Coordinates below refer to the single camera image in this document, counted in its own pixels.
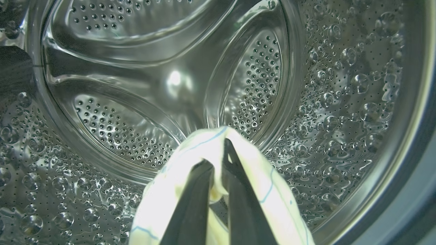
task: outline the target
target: garment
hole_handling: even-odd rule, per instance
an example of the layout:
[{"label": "garment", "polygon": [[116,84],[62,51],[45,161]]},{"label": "garment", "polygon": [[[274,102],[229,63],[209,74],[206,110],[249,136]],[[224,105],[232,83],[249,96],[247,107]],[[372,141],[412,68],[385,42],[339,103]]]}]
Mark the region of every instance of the garment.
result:
[{"label": "garment", "polygon": [[[175,150],[144,189],[130,232],[130,245],[159,244],[191,168],[202,160],[209,161],[215,168],[211,203],[228,195],[221,183],[226,138],[232,142],[238,154],[277,243],[314,245],[286,181],[254,145],[229,127],[197,130]],[[227,227],[211,209],[208,213],[206,244],[229,244]]]}]

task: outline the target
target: shiny metal surface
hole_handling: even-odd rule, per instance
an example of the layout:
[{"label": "shiny metal surface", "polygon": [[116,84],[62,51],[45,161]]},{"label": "shiny metal surface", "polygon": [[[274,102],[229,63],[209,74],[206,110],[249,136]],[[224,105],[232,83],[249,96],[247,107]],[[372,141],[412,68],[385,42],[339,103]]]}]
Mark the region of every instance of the shiny metal surface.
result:
[{"label": "shiny metal surface", "polygon": [[0,45],[29,53],[37,88],[1,92],[0,243],[124,244],[143,185],[189,133],[221,125],[288,180],[317,244],[341,242],[425,123],[434,9],[0,1]]}]

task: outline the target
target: towel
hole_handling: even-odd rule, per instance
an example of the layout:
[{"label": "towel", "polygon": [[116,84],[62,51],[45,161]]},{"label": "towel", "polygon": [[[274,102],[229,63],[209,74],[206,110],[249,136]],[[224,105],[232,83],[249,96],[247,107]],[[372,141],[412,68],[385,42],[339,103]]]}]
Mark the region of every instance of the towel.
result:
[{"label": "towel", "polygon": [[[226,138],[233,144],[277,243],[314,245],[286,181],[254,145],[229,127],[197,130],[175,150],[162,170],[144,188],[130,231],[130,245],[159,244],[192,167],[202,160],[209,161],[215,168],[210,202],[228,195],[221,182]],[[227,227],[209,208],[206,244],[229,243]]]}]

